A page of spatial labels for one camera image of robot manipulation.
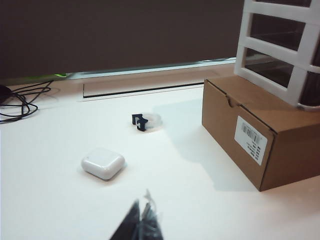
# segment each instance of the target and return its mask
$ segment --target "clear plastic bag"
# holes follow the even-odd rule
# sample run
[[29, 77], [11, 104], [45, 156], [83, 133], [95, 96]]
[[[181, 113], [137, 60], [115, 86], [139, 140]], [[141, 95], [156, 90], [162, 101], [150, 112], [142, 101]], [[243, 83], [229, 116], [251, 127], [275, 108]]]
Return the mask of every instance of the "clear plastic bag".
[[148, 202], [141, 216], [139, 200], [136, 200], [110, 240], [163, 240], [156, 204], [148, 190], [144, 197]]

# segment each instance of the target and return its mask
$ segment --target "black clip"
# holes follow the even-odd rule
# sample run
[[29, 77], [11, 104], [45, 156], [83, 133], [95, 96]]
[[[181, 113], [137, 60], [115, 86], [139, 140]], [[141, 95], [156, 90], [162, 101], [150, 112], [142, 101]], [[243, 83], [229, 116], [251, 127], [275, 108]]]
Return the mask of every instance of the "black clip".
[[148, 119], [142, 117], [142, 114], [132, 114], [132, 124], [136, 125], [136, 128], [142, 132], [146, 130], [146, 123]]

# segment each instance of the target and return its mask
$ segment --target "dark wall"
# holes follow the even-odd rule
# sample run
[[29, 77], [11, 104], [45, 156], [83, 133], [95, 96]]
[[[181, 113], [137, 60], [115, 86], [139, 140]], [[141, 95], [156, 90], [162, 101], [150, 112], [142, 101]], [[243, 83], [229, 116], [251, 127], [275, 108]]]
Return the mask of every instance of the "dark wall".
[[2, 0], [0, 78], [236, 56], [243, 0]]

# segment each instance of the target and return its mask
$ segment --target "white label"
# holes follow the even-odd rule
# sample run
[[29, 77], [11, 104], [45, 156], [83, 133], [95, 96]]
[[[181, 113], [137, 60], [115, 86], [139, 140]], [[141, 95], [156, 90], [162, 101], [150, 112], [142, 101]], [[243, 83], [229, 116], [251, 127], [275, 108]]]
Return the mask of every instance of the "white label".
[[236, 121], [234, 140], [261, 166], [268, 140], [240, 116]]

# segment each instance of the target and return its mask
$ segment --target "cardboard box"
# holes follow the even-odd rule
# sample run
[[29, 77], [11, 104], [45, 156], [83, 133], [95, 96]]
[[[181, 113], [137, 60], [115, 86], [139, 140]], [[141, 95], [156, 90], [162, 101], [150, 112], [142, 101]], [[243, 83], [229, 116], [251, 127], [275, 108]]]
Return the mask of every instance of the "cardboard box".
[[202, 124], [259, 191], [320, 175], [320, 112], [244, 78], [204, 81]]

